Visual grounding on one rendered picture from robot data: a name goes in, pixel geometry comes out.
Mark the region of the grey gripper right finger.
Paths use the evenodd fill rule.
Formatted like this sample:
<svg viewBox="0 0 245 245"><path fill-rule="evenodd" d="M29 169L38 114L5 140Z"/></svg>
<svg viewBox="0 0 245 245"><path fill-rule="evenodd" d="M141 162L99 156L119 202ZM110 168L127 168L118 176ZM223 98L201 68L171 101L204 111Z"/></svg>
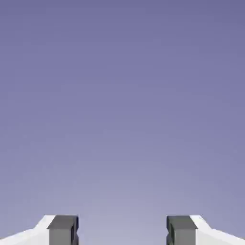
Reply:
<svg viewBox="0 0 245 245"><path fill-rule="evenodd" d="M168 215L166 245L245 245L245 239L213 229L200 215Z"/></svg>

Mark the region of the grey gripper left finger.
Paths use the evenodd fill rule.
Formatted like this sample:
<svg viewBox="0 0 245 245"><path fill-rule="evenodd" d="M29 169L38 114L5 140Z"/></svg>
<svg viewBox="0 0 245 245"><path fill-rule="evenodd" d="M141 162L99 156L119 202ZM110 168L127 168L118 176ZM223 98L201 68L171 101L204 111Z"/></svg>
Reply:
<svg viewBox="0 0 245 245"><path fill-rule="evenodd" d="M79 245L77 215L45 215L25 231L0 239L0 245Z"/></svg>

